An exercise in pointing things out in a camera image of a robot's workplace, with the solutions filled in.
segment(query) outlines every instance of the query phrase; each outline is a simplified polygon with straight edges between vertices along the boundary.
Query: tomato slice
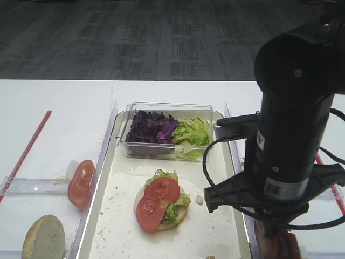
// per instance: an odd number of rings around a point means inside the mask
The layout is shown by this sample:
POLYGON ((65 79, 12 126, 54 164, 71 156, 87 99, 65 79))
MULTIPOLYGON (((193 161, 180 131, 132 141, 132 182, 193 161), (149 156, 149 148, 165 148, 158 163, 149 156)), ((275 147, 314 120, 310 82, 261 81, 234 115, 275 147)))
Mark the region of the tomato slice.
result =
POLYGON ((70 185, 68 186, 68 198, 79 209, 83 210, 86 205, 88 193, 90 191, 90 182, 95 171, 95 166, 91 160, 81 162, 70 185))
POLYGON ((135 209, 136 218, 146 231, 160 226, 165 210, 180 196, 178 183, 169 177, 160 177, 145 188, 144 197, 135 209))

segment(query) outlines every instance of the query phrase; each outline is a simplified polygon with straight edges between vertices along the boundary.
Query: food crumb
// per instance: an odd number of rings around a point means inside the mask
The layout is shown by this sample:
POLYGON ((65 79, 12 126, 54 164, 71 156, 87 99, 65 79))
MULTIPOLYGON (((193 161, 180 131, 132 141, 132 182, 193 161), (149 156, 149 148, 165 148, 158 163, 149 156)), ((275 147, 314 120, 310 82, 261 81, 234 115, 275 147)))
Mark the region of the food crumb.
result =
POLYGON ((204 202, 204 199, 198 194, 196 197, 195 197, 195 203, 201 205, 203 204, 204 202))

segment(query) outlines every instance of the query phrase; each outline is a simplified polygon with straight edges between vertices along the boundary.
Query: red rod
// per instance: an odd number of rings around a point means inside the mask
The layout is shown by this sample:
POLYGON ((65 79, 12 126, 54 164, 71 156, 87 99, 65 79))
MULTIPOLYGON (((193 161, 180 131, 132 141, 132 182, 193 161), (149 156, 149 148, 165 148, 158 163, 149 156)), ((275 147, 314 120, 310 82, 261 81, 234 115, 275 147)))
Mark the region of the red rod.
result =
POLYGON ((12 170, 12 173, 10 174, 10 177, 5 185, 5 188, 4 188, 4 193, 2 196, 0 196, 0 202, 3 200, 4 198, 4 195, 5 195, 5 192, 7 191, 7 189, 9 188, 9 186, 11 185, 11 182, 13 180, 13 178, 16 176, 16 174, 18 173, 22 163, 24 162, 27 154, 29 153, 31 147, 33 146, 33 144, 35 143, 36 139, 38 138, 39 134, 41 133, 42 129, 44 128, 44 125, 47 123, 49 117, 50 117, 50 114, 52 112, 51 111, 47 111, 46 114, 44 115, 43 117, 43 120, 41 121, 41 123, 39 124, 37 130, 35 131, 34 135, 32 136, 29 144, 26 146, 22 156, 19 158, 16 166, 14 167, 14 169, 12 170))
MULTIPOLYGON (((323 164, 322 159, 319 155, 317 155, 316 157, 316 163, 323 164)), ((345 204, 344 201, 340 198, 338 190, 335 188, 335 186, 332 186, 330 189, 332 190, 336 203, 338 203, 341 213, 343 214, 343 216, 345 216, 345 204)))

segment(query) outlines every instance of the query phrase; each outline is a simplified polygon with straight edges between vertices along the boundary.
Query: label sticker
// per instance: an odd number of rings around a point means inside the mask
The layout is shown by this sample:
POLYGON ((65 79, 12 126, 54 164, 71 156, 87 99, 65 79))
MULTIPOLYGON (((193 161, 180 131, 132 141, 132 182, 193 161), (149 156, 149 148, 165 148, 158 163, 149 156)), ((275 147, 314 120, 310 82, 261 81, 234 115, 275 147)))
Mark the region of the label sticker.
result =
POLYGON ((257 143, 259 148, 263 151, 265 147, 265 138, 261 135, 260 131, 258 130, 258 136, 257 136, 257 143))
POLYGON ((301 198, 308 186, 309 179, 287 183, 266 178, 264 196, 273 200, 292 201, 301 198))

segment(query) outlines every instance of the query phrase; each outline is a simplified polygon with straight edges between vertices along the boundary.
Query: purple cabbage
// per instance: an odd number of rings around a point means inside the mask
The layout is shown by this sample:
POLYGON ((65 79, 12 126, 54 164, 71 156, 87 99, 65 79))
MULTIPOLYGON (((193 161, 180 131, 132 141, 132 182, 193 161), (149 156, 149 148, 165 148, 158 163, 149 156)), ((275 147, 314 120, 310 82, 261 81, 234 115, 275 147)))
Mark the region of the purple cabbage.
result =
MULTIPOLYGON (((165 117, 163 113, 144 112, 140 110, 134 116, 127 142, 170 144, 178 121, 173 116, 165 117)), ((132 155, 150 156, 169 154, 174 149, 166 147, 130 147, 132 155)))

